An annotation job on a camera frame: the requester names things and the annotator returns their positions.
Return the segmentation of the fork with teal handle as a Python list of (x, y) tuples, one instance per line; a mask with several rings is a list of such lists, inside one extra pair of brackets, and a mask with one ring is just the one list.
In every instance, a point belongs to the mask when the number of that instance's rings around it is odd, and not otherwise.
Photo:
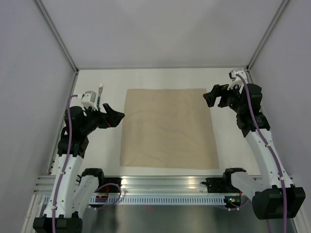
[(101, 101), (101, 96), (102, 96), (102, 92), (103, 92), (103, 87), (104, 87), (104, 85), (102, 83), (99, 83), (98, 97), (97, 97), (97, 108), (100, 108), (100, 101)]

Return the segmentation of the beige cloth napkin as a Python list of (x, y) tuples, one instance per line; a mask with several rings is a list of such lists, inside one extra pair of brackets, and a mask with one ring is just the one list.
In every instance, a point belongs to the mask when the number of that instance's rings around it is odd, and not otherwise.
[(218, 169), (205, 89), (129, 89), (121, 135), (121, 166)]

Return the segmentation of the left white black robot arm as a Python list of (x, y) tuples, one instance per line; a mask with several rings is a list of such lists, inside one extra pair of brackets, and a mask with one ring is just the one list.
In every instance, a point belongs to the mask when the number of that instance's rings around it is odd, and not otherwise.
[(87, 168), (78, 172), (89, 144), (88, 135), (96, 129), (117, 127), (124, 113), (113, 110), (107, 103), (105, 109), (69, 107), (65, 111), (65, 127), (58, 142), (58, 165), (51, 197), (42, 217), (36, 217), (33, 229), (37, 233), (80, 233), (83, 214), (94, 192), (106, 187), (101, 168)]

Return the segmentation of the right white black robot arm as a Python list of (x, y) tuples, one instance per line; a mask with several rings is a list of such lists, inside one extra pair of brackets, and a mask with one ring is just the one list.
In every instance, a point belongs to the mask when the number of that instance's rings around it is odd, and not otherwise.
[(296, 217), (306, 193), (303, 187), (295, 186), (281, 164), (270, 125), (260, 111), (261, 87), (236, 84), (230, 89), (227, 84), (217, 84), (203, 98), (208, 107), (213, 107), (216, 99), (220, 98), (218, 107), (229, 107), (236, 113), (238, 128), (255, 155), (261, 175), (261, 181), (257, 182), (243, 168), (227, 168), (223, 173), (223, 189), (245, 194), (260, 220)]

